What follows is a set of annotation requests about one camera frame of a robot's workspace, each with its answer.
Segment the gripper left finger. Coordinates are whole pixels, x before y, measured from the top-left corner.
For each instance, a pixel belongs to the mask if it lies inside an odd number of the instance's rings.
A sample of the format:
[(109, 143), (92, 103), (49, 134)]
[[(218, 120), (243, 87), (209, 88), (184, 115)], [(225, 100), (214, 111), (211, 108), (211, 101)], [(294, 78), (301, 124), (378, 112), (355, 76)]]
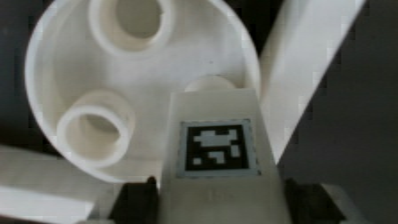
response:
[(157, 188), (156, 178), (125, 183), (120, 188), (108, 219), (115, 224), (156, 224)]

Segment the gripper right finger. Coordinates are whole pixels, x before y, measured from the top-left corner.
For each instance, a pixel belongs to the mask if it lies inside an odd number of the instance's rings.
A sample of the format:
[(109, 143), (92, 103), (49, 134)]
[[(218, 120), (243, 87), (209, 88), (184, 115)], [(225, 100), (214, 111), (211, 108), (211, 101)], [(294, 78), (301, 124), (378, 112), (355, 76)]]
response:
[(342, 212), (319, 184), (283, 180), (283, 197), (292, 224), (340, 224)]

